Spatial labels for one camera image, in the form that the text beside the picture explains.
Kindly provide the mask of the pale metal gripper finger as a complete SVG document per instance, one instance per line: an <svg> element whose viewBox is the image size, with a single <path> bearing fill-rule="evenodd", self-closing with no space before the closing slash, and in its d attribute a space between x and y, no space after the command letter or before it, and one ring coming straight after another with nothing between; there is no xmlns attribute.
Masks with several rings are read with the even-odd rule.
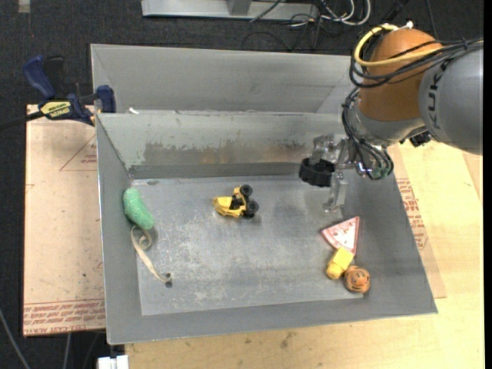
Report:
<svg viewBox="0 0 492 369"><path fill-rule="evenodd" d="M345 198L347 195L348 184L349 184L349 182L344 178L340 178L337 180L337 193L336 193L336 206L337 207L344 206L344 204L345 204Z"/></svg>
<svg viewBox="0 0 492 369"><path fill-rule="evenodd" d="M323 209L325 212L332 212L337 208L337 196L339 189L339 177L338 173L332 175L330 192L328 194L327 200L323 203Z"/></svg>

